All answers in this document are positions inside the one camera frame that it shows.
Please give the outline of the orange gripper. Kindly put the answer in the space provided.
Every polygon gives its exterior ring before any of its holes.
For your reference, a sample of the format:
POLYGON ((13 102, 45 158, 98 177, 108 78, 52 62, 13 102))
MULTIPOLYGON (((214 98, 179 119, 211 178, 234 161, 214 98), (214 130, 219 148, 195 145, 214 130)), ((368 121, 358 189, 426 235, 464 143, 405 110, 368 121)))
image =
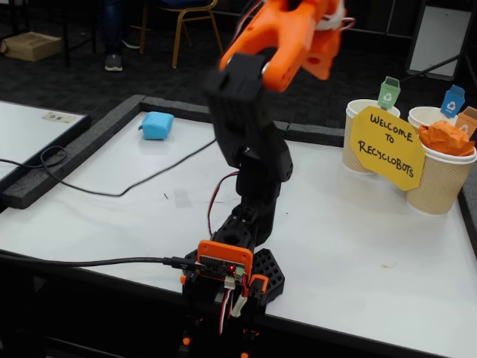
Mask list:
POLYGON ((338 30, 314 32, 312 44, 301 67, 320 80, 330 76, 333 60, 341 45, 341 33, 338 30))

